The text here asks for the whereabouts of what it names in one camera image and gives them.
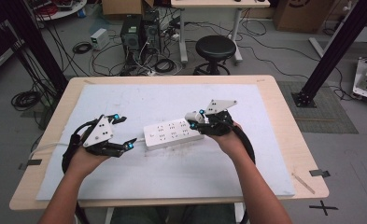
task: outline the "forearm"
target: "forearm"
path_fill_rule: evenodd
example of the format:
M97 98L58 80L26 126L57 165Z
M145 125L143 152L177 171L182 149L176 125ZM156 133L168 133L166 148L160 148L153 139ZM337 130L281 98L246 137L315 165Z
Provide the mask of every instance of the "forearm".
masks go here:
M67 172L55 190L39 223L71 224L76 210L78 190L82 181L82 177L70 175Z
M268 187L244 149L232 156L241 184L250 223L291 223L291 220Z

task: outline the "white power strip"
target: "white power strip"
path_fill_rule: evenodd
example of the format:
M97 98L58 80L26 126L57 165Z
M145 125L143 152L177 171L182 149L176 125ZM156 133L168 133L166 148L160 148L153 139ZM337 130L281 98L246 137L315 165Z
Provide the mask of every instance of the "white power strip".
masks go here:
M181 143L203 139L204 135L190 129L185 119L176 119L144 128L148 149L170 147Z

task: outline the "white board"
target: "white board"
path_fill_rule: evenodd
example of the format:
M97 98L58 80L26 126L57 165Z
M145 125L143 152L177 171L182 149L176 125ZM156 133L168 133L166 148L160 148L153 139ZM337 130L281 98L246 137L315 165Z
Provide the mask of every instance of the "white board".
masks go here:
M110 142L143 138L143 127L182 119L187 112L205 109L211 99L237 100L229 108L256 153L257 167L277 196L294 195L273 128L255 85L87 85L67 122L61 141L81 124L101 114L127 117L114 125ZM54 150L38 200L49 200L63 172L65 146ZM79 199L180 199L241 197L233 163L218 144L203 140L147 150L144 142L120 158L102 163L81 185Z

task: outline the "stool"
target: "stool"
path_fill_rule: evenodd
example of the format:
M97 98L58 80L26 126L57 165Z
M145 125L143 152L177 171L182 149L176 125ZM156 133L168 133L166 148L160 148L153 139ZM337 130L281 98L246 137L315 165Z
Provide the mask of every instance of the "stool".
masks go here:
M208 63L203 63L195 67L194 75L220 75L218 67L223 68L227 74L230 71L223 65L219 64L221 61L226 61L235 54L236 45L228 37L222 35L209 35L197 41L195 45L197 53L205 58Z

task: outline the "white desk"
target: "white desk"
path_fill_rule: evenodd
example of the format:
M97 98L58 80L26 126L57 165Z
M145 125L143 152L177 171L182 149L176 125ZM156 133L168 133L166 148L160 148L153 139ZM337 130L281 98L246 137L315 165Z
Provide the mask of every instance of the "white desk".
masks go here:
M274 128L275 137L285 160L296 194L279 199L324 198L329 195L328 188L321 176L311 176L308 171L318 167L303 140L303 136L291 115L289 108L275 80L271 76L220 76L209 79L205 76L191 77L81 77L70 80L49 126L39 146L60 140L64 126L74 110L78 97L85 85L91 84L254 84L259 88L264 106ZM36 194L45 176L53 147L37 152L33 159L41 159L40 165L29 166L10 202L13 210L44 209L48 201L36 200ZM84 200L82 207L113 207L134 205L162 205L189 203L236 203L242 198L202 198L165 199L165 200Z
M180 61L185 64L189 61L187 57L186 51L186 42L184 36L184 10L187 7L230 7L236 8L235 16L234 16L234 25L233 31L231 35L231 40L235 43L236 34L238 32L239 19L241 17L242 8L244 7L269 7L270 3L268 1L259 2L257 0L241 0L241 2L235 2L234 0L172 0L171 4L173 7L180 8L180 39L179 39L179 48L180 48ZM234 59L236 63L242 62L242 56L238 49L236 48L236 53L234 55Z

